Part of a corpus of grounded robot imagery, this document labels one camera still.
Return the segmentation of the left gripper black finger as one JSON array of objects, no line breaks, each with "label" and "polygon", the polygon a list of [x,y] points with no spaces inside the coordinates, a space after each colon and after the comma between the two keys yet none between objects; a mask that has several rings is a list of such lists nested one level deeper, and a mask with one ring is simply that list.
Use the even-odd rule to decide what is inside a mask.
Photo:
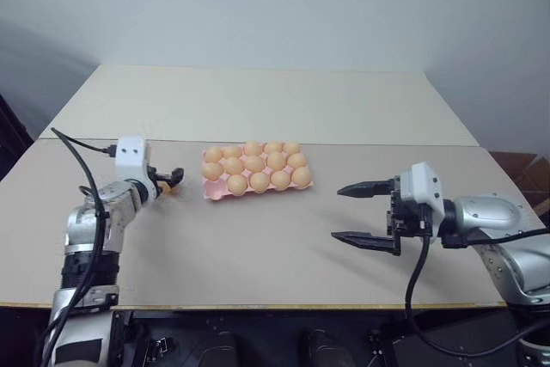
[{"label": "left gripper black finger", "polygon": [[183,168],[175,168],[170,174],[157,174],[156,180],[164,182],[168,186],[177,186],[183,181],[184,174],[185,170]]}]

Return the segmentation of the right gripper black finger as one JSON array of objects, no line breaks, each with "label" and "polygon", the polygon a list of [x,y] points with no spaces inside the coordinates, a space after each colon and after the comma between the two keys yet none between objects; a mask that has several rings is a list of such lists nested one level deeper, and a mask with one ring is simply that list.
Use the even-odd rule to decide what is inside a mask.
[{"label": "right gripper black finger", "polygon": [[394,179],[362,181],[342,187],[337,191],[340,196],[367,199],[375,196],[390,195],[394,190]]},{"label": "right gripper black finger", "polygon": [[398,254],[398,248],[390,237],[373,236],[371,233],[358,231],[332,232],[331,236],[338,241],[355,248],[384,252],[392,255]]}]

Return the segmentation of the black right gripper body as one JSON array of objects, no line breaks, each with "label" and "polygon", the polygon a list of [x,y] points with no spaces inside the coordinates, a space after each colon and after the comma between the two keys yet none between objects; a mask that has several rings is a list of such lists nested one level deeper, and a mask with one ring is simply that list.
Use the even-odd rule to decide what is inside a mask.
[{"label": "black right gripper body", "polygon": [[390,193],[390,209],[387,212],[387,234],[392,241],[390,253],[401,254],[401,238],[431,239],[431,207],[415,200],[404,200],[400,190],[401,179],[394,177],[394,189]]}]

